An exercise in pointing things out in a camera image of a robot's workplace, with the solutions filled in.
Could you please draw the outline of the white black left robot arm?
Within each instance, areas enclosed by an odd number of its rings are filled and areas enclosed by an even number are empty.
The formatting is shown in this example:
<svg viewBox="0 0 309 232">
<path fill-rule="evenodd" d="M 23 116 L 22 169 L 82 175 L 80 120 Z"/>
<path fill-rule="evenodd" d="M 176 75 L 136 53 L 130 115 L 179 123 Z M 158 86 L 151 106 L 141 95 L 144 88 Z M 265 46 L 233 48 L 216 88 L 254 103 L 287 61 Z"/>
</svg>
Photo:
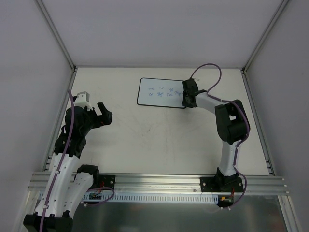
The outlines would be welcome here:
<svg viewBox="0 0 309 232">
<path fill-rule="evenodd" d="M 29 232 L 70 232 L 83 196 L 89 189 L 99 188 L 99 168 L 87 164 L 78 166 L 87 134 L 112 122 L 112 112 L 102 102 L 97 105 L 100 115 L 84 103 L 76 103 L 66 110 L 44 194 L 34 213 L 25 215 L 23 221 Z"/>
</svg>

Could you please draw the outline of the white whiteboard black frame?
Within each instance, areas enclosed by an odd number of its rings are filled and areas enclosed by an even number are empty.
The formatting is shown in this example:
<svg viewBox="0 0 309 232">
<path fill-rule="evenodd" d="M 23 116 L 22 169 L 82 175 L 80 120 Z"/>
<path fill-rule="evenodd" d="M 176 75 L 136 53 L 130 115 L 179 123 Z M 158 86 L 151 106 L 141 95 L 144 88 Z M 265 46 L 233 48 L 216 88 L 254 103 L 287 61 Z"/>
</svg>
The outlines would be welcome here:
<svg viewBox="0 0 309 232">
<path fill-rule="evenodd" d="M 141 78 L 137 104 L 142 106 L 180 108 L 183 100 L 182 80 Z"/>
</svg>

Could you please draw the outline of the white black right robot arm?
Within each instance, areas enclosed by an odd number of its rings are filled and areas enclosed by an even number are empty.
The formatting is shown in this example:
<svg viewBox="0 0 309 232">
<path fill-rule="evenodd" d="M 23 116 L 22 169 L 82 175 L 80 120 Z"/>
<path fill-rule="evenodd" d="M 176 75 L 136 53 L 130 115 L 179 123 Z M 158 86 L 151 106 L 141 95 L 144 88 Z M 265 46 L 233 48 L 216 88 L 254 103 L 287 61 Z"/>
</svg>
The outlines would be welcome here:
<svg viewBox="0 0 309 232">
<path fill-rule="evenodd" d="M 182 106 L 203 108 L 215 115 L 217 133 L 222 140 L 222 155 L 214 177 L 200 178 L 202 192 L 245 192 L 247 179 L 237 169 L 240 147 L 250 134 L 240 100 L 222 100 L 206 90 L 199 90 L 193 79 L 182 81 Z"/>
</svg>

